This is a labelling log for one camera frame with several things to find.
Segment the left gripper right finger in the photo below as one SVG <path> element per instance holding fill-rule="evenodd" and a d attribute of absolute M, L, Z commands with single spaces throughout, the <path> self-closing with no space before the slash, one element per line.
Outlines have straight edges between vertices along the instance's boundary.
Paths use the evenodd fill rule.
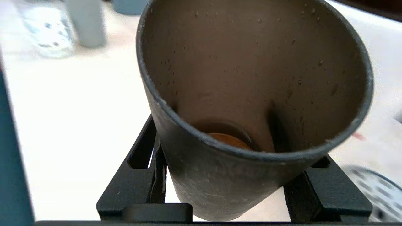
<path fill-rule="evenodd" d="M 368 223 L 373 206 L 328 155 L 284 188 L 293 223 Z"/>

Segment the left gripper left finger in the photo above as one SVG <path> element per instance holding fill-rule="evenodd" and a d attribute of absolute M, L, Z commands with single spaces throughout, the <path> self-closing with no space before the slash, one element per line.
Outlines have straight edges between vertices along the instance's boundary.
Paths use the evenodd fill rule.
<path fill-rule="evenodd" d="M 167 164 L 149 116 L 96 209 L 101 220 L 191 221 L 187 203 L 165 203 Z"/>

